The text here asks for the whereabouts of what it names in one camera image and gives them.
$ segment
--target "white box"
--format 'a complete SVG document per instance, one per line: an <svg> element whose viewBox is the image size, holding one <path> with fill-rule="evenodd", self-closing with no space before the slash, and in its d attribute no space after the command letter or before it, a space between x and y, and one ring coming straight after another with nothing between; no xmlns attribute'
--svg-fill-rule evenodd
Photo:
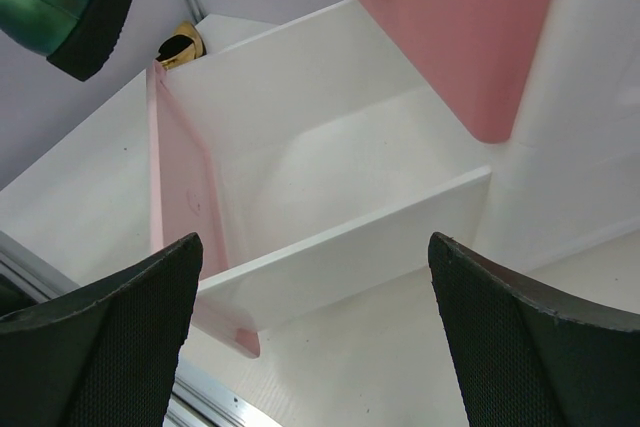
<svg viewBox="0 0 640 427"><path fill-rule="evenodd" d="M150 74L154 247L201 234L194 322L244 353L473 240L483 149L356 1Z"/></svg>

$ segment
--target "black shoe sole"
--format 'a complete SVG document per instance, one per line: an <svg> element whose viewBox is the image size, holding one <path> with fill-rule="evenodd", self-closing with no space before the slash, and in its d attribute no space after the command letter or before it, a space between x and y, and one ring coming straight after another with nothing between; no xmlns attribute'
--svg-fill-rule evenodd
<svg viewBox="0 0 640 427"><path fill-rule="evenodd" d="M49 63L83 82L95 75L113 52L129 7L131 0L90 0Z"/></svg>

